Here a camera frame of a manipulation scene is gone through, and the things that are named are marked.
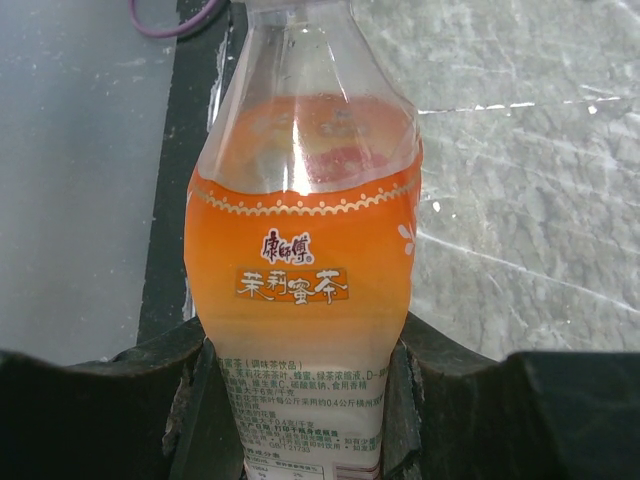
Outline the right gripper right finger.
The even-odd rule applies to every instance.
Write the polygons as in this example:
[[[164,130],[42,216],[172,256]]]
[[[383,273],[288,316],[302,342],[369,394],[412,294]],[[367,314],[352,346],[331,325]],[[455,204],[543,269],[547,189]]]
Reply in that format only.
[[[639,357],[525,351],[496,362],[409,315],[392,354],[387,479],[635,479]]]

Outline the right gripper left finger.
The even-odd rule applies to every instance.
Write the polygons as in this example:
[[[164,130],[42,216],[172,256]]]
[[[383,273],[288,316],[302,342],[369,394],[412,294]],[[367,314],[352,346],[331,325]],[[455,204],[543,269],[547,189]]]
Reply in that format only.
[[[1,354],[4,479],[239,479],[243,451],[198,319],[108,361]]]

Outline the orange drink bottle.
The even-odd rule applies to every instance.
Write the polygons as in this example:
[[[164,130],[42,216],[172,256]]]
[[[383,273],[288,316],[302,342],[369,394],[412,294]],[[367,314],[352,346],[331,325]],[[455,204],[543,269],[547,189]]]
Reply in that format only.
[[[184,261],[251,479],[377,479],[422,140],[347,1],[249,1]]]

